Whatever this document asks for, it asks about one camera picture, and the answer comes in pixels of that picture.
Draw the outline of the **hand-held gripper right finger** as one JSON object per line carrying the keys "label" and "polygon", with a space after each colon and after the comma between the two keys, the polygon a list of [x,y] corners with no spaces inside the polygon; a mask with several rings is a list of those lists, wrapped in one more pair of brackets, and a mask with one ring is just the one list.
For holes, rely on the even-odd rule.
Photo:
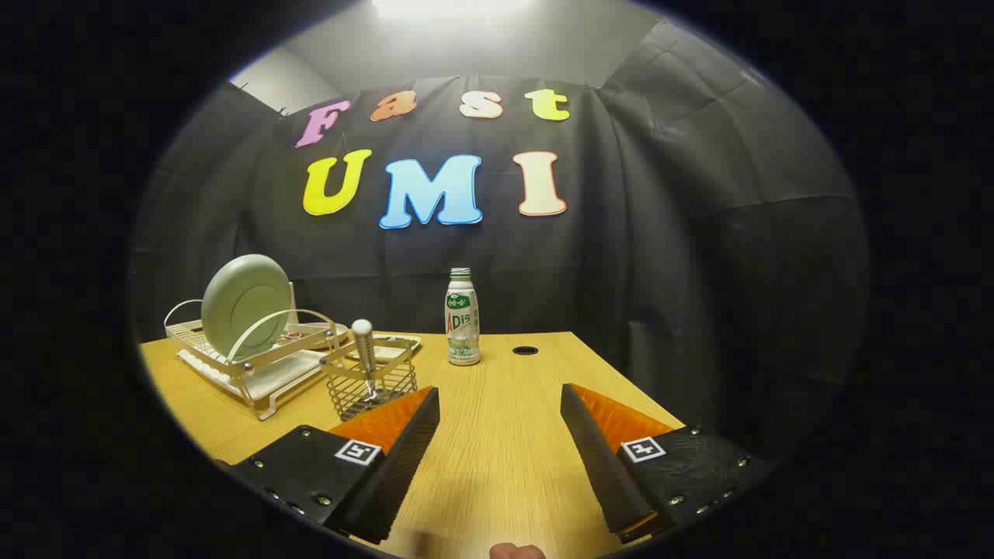
{"label": "hand-held gripper right finger", "polygon": [[670,427],[578,384],[562,386],[560,413],[608,530],[622,543],[698,523],[774,468],[713,429]]}

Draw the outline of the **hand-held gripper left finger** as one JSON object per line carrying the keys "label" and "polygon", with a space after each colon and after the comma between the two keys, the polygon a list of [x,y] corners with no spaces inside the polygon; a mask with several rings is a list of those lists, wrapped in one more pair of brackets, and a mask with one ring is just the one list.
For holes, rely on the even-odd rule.
{"label": "hand-held gripper left finger", "polygon": [[299,425],[237,463],[217,466],[312,525],[372,544],[387,539],[440,423],[428,386],[337,425]]}

